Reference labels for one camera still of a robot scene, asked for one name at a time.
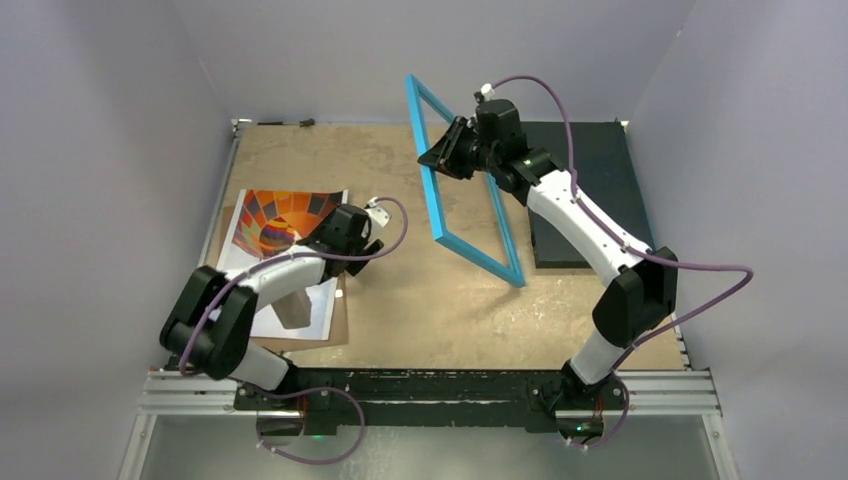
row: table top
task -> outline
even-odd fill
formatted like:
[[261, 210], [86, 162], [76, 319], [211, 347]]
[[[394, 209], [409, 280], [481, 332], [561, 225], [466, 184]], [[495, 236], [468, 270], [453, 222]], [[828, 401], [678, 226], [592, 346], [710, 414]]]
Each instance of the table top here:
[[[431, 141], [443, 132], [443, 126], [431, 128]], [[321, 367], [560, 368], [592, 330], [592, 308], [603, 293], [598, 278], [591, 270], [536, 271], [527, 214], [508, 196], [504, 203], [527, 286], [513, 288], [438, 245], [416, 158], [409, 126], [246, 128], [222, 209], [233, 207], [245, 188], [348, 189], [353, 204], [393, 196], [409, 213], [409, 232], [398, 250], [346, 279], [348, 342], [292, 352], [291, 358]], [[505, 261], [483, 177], [440, 178], [439, 186], [449, 229]], [[391, 244], [399, 232], [395, 215], [382, 238]], [[220, 231], [212, 235], [209, 265], [217, 263], [221, 237]], [[673, 332], [647, 343], [623, 365], [682, 367]]]

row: wooden board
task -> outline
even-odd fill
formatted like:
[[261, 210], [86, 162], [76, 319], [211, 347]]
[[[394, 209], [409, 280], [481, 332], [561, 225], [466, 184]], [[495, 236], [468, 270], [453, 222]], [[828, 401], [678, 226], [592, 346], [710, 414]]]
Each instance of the wooden board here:
[[[444, 128], [431, 129], [436, 140]], [[397, 197], [409, 233], [391, 255], [346, 281], [348, 343], [291, 353], [303, 366], [409, 368], [559, 368], [592, 330], [603, 288], [588, 270], [533, 267], [524, 208], [504, 202], [527, 286], [515, 289], [433, 241], [408, 126], [252, 126], [242, 138], [224, 207], [243, 188], [350, 190], [350, 201]], [[505, 259], [482, 178], [441, 179], [451, 231]], [[384, 232], [392, 243], [400, 215]], [[220, 232], [207, 263], [215, 265]], [[672, 332], [640, 348], [627, 369], [681, 369]]]

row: gray wall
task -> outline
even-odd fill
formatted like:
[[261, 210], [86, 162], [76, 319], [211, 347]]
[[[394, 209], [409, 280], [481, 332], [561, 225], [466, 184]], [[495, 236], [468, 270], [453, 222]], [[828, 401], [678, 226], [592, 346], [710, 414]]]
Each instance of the gray wall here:
[[[699, 0], [636, 109], [659, 240], [757, 276], [684, 329], [742, 478], [845, 478], [848, 3]], [[681, 278], [680, 310], [736, 280]]]
[[[575, 119], [630, 118], [694, 0], [174, 3], [231, 115], [408, 122], [410, 72], [457, 113], [482, 83], [529, 73]], [[537, 88], [509, 95], [528, 119], [557, 115]]]
[[114, 478], [228, 117], [164, 0], [5, 2], [0, 65], [3, 477]]

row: purple cable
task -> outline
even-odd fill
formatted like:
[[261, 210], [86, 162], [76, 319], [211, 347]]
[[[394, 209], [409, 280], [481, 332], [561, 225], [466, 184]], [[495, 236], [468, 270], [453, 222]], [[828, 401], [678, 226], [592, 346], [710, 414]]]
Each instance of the purple cable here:
[[[377, 197], [375, 199], [375, 201], [377, 201], [377, 202], [385, 201], [385, 202], [389, 202], [389, 203], [394, 203], [395, 205], [397, 205], [398, 209], [400, 210], [400, 214], [403, 217], [403, 226], [401, 228], [400, 235], [398, 235], [398, 238], [395, 241], [395, 243], [393, 243], [390, 247], [386, 248], [385, 250], [382, 250], [382, 251], [377, 252], [377, 253], [372, 254], [372, 255], [360, 255], [360, 256], [351, 255], [351, 256], [348, 256], [348, 255], [336, 255], [336, 254], [332, 254], [332, 253], [323, 253], [323, 252], [298, 252], [298, 253], [294, 253], [294, 254], [290, 254], [290, 255], [285, 255], [285, 254], [277, 255], [276, 257], [272, 257], [272, 258], [269, 258], [269, 259], [264, 260], [262, 262], [259, 262], [256, 265], [253, 265], [252, 267], [248, 268], [244, 272], [236, 275], [235, 277], [233, 277], [232, 280], [230, 280], [223, 287], [221, 287], [221, 290], [218, 291], [218, 293], [215, 295], [215, 297], [212, 299], [212, 301], [209, 302], [209, 305], [207, 305], [206, 308], [203, 310], [203, 315], [201, 315], [200, 319], [197, 321], [197, 325], [194, 327], [194, 331], [191, 332], [191, 336], [189, 337], [188, 342], [186, 343], [186, 347], [183, 350], [182, 355], [180, 355], [180, 362], [179, 362], [180, 373], [182, 375], [191, 375], [190, 372], [188, 372], [186, 370], [186, 367], [188, 366], [188, 361], [189, 361], [189, 356], [191, 355], [191, 351], [194, 348], [195, 343], [197, 343], [197, 337], [199, 337], [200, 332], [203, 331], [203, 326], [206, 325], [206, 322], [209, 321], [209, 316], [212, 314], [213, 311], [215, 311], [216, 308], [218, 308], [218, 305], [221, 304], [221, 301], [224, 299], [224, 297], [226, 297], [227, 293], [229, 293], [230, 290], [232, 290], [236, 285], [238, 285], [239, 282], [241, 282], [245, 278], [249, 277], [250, 275], [254, 275], [257, 272], [264, 270], [268, 267], [271, 267], [271, 266], [274, 266], [274, 265], [277, 265], [277, 264], [280, 264], [280, 263], [283, 263], [283, 262], [287, 262], [287, 261], [290, 261], [290, 260], [294, 260], [296, 258], [319, 257], [319, 258], [324, 258], [324, 259], [327, 259], [327, 260], [342, 260], [342, 261], [360, 262], [360, 261], [369, 261], [369, 260], [374, 260], [374, 259], [377, 259], [377, 258], [385, 257], [386, 255], [394, 252], [398, 248], [398, 246], [400, 246], [403, 239], [406, 238], [406, 232], [409, 229], [409, 217], [406, 213], [406, 208], [404, 208], [403, 204], [400, 203], [400, 201], [398, 199], [394, 198], [394, 197]], [[356, 399], [353, 398], [352, 395], [345, 392], [344, 390], [340, 390], [338, 388], [332, 388], [332, 387], [318, 387], [318, 388], [310, 388], [310, 389], [307, 389], [307, 390], [302, 390], [302, 391], [299, 391], [299, 392], [289, 393], [289, 394], [285, 394], [285, 395], [279, 395], [279, 394], [275, 394], [275, 393], [271, 393], [271, 392], [266, 392], [265, 390], [255, 386], [255, 385], [253, 385], [253, 387], [256, 388], [258, 391], [262, 392], [262, 394], [265, 395], [266, 397], [273, 398], [273, 399], [276, 399], [276, 400], [286, 400], [286, 399], [300, 397], [302, 395], [308, 395], [310, 393], [326, 390], [328, 392], [337, 393], [337, 394], [345, 397], [349, 402], [351, 402], [353, 404], [354, 408], [356, 408], [356, 411], [359, 414], [359, 433], [356, 436], [356, 440], [353, 442], [353, 446], [351, 446], [351, 448], [346, 450], [341, 455], [338, 455], [338, 456], [335, 456], [333, 458], [329, 458], [329, 459], [326, 459], [326, 460], [314, 460], [314, 459], [310, 459], [310, 458], [298, 457], [297, 455], [292, 455], [290, 453], [286, 453], [286, 452], [283, 452], [281, 450], [278, 450], [278, 449], [276, 449], [276, 447], [271, 447], [270, 445], [268, 445], [262, 439], [261, 434], [257, 430], [256, 434], [259, 437], [259, 440], [260, 440], [262, 446], [267, 448], [269, 451], [276, 453], [280, 456], [283, 456], [285, 458], [288, 458], [290, 460], [294, 460], [296, 462], [304, 463], [304, 464], [307, 464], [307, 465], [329, 465], [331, 463], [341, 461], [341, 460], [347, 458], [348, 456], [350, 456], [354, 452], [354, 450], [356, 450], [356, 448], [359, 447], [359, 444], [362, 442], [362, 438], [365, 435], [365, 414], [363, 413], [362, 407], [359, 405], [359, 403], [356, 401]]]
[[[624, 239], [622, 239], [607, 224], [605, 224], [603, 222], [603, 220], [598, 218], [598, 216], [595, 215], [595, 213], [578, 196], [577, 169], [574, 168], [574, 140], [572, 139], [572, 134], [571, 134], [571, 123], [568, 120], [568, 115], [565, 112], [565, 107], [562, 106], [562, 101], [559, 99], [559, 96], [556, 94], [556, 92], [553, 91], [553, 89], [547, 83], [542, 81], [540, 78], [534, 77], [532, 75], [515, 75], [515, 76], [512, 76], [512, 77], [507, 77], [507, 78], [504, 78], [503, 80], [501, 80], [499, 82], [493, 83], [492, 88], [497, 88], [497, 87], [499, 87], [499, 86], [501, 86], [505, 83], [511, 82], [513, 80], [529, 80], [531, 82], [538, 84], [539, 86], [541, 86], [542, 88], [544, 88], [548, 92], [548, 95], [550, 95], [551, 98], [554, 100], [554, 103], [556, 103], [556, 106], [559, 109], [559, 113], [560, 113], [560, 115], [562, 115], [562, 121], [563, 121], [563, 123], [565, 123], [565, 139], [566, 139], [566, 143], [568, 145], [568, 173], [571, 175], [572, 198], [577, 203], [577, 205], [580, 206], [580, 209], [583, 210], [583, 212], [589, 218], [591, 218], [593, 222], [595, 222], [595, 225], [600, 227], [601, 230], [603, 230], [607, 235], [609, 235], [610, 238], [613, 239], [613, 241], [615, 241], [620, 247], [624, 248], [627, 251], [627, 253], [630, 253], [631, 255], [635, 255], [635, 256], [642, 258], [644, 260], [647, 260], [649, 262], [653, 262], [653, 263], [656, 263], [656, 264], [659, 264], [659, 265], [664, 265], [664, 266], [668, 266], [668, 267], [672, 267], [672, 268], [683, 269], [683, 270], [694, 270], [694, 271], [701, 271], [701, 272], [740, 272], [740, 273], [745, 274], [745, 276], [742, 278], [742, 280], [740, 280], [739, 282], [737, 282], [736, 284], [734, 284], [733, 286], [731, 286], [730, 288], [725, 290], [723, 293], [715, 296], [713, 299], [704, 303], [700, 307], [686, 313], [683, 316], [678, 317], [676, 320], [669, 323], [668, 325], [665, 325], [661, 328], [658, 328], [658, 329], [638, 338], [635, 342], [633, 342], [633, 345], [628, 347], [624, 351], [624, 353], [621, 355], [621, 357], [613, 365], [612, 374], [615, 376], [616, 379], [619, 380], [619, 383], [621, 383], [621, 385], [624, 386], [624, 382], [622, 382], [621, 379], [618, 378], [618, 376], [615, 374], [615, 370], [619, 366], [621, 366], [621, 364], [624, 362], [624, 360], [628, 356], [630, 356], [630, 354], [633, 353], [633, 351], [637, 347], [639, 347], [640, 345], [643, 345], [648, 340], [655, 338], [657, 335], [662, 335], [663, 333], [667, 332], [668, 330], [671, 330], [672, 328], [674, 328], [674, 327], [676, 327], [676, 326], [678, 326], [678, 325], [680, 325], [684, 322], [691, 320], [693, 317], [695, 317], [695, 316], [703, 313], [704, 311], [716, 306], [717, 304], [721, 303], [727, 297], [738, 292], [739, 290], [742, 289], [742, 287], [747, 285], [754, 278], [754, 270], [751, 267], [748, 267], [748, 266], [745, 266], [745, 265], [709, 265], [709, 264], [702, 264], [702, 263], [690, 263], [690, 262], [680, 262], [680, 261], [668, 260], [668, 259], [665, 259], [665, 258], [657, 257], [655, 255], [651, 255], [648, 252], [642, 252], [642, 251], [636, 250], [635, 248], [629, 246], [624, 241]], [[609, 437], [612, 437], [613, 435], [615, 435], [616, 432], [618, 432], [619, 428], [621, 427], [621, 424], [624, 422], [624, 419], [627, 417], [627, 410], [629, 409], [629, 403], [630, 403], [630, 395], [629, 395], [629, 392], [627, 392], [627, 387], [624, 387], [623, 391], [625, 392], [625, 405], [624, 405], [625, 409], [622, 412], [621, 418], [619, 418], [618, 423], [616, 423], [616, 425], [612, 428], [610, 433], [604, 435], [601, 438], [601, 440], [592, 444], [592, 447], [598, 447], [598, 446], [606, 443], [606, 439], [608, 439]]]

